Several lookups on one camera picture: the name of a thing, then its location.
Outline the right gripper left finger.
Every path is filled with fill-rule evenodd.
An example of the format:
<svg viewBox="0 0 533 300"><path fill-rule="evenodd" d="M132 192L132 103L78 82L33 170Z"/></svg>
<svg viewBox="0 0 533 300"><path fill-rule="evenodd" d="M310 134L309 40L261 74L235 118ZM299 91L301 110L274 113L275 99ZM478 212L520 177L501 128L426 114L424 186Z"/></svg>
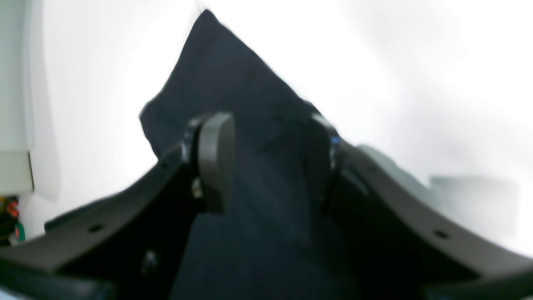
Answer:
<svg viewBox="0 0 533 300"><path fill-rule="evenodd" d="M169 300L200 213L224 213L234 174L230 113L192 119L141 179L44 236L1 251L16 300Z"/></svg>

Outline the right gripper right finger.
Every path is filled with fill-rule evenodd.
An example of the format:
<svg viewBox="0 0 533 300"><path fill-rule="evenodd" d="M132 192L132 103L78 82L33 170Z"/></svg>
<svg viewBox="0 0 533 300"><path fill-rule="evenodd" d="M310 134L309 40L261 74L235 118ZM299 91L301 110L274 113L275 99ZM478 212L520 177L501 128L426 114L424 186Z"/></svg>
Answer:
<svg viewBox="0 0 533 300"><path fill-rule="evenodd" d="M314 216L337 222L363 300L530 300L532 259L430 207L432 194L388 156L306 123Z"/></svg>

